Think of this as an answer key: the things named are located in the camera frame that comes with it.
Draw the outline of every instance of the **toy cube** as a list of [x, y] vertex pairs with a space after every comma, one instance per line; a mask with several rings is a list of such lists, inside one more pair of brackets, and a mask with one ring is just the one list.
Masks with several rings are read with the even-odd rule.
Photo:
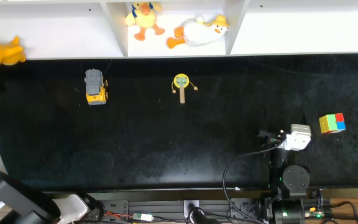
[[343, 114], [328, 114], [319, 119], [321, 133], [339, 133], [346, 129]]

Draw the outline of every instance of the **black tabletop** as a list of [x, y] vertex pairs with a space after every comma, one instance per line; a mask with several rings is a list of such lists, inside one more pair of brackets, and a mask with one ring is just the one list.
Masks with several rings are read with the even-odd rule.
[[[109, 82], [89, 106], [85, 71]], [[185, 73], [199, 91], [171, 82]], [[1, 67], [0, 153], [9, 174], [43, 190], [221, 187], [226, 164], [261, 150], [262, 123], [305, 120], [296, 162], [311, 187], [358, 187], [358, 54], [27, 61]], [[318, 118], [343, 113], [346, 130], [322, 135]], [[229, 186], [265, 189], [269, 155], [233, 164]]]

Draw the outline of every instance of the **stuffed duck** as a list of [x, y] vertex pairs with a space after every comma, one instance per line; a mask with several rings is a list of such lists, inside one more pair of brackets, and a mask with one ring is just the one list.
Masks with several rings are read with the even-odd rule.
[[157, 16], [155, 15], [154, 10], [160, 12], [162, 6], [157, 2], [133, 2], [132, 11], [125, 18], [125, 23], [128, 26], [136, 24], [140, 27], [140, 32], [135, 34], [134, 37], [137, 40], [145, 40], [146, 29], [153, 28], [155, 35], [161, 35], [165, 32], [165, 29], [159, 28], [155, 21]]
[[175, 29], [175, 37], [167, 39], [167, 46], [172, 49], [178, 44], [187, 44], [190, 47], [197, 47], [210, 44], [220, 39], [227, 31], [229, 24], [223, 15], [218, 15], [216, 19], [208, 24], [200, 16], [197, 20], [190, 19], [183, 26]]

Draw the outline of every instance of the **metal bracket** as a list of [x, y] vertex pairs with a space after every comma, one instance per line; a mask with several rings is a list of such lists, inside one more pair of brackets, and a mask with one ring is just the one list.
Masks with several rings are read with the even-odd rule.
[[184, 200], [183, 201], [183, 214], [185, 218], [189, 216], [189, 205], [193, 204], [195, 207], [200, 207], [199, 200]]
[[[251, 198], [232, 198], [231, 202], [242, 212], [245, 214], [256, 218], [255, 212], [248, 212], [248, 209], [253, 206], [253, 200]], [[246, 218], [243, 215], [241, 215], [239, 212], [237, 212], [233, 207], [230, 207], [230, 217], [233, 218]], [[231, 220], [233, 223], [242, 223], [244, 221], [240, 220]]]
[[[104, 209], [109, 212], [123, 215], [129, 214], [129, 202], [127, 200], [101, 200], [100, 202], [103, 204]], [[119, 219], [112, 215], [105, 215], [103, 221], [126, 224], [128, 222], [128, 217], [121, 217], [121, 219]]]

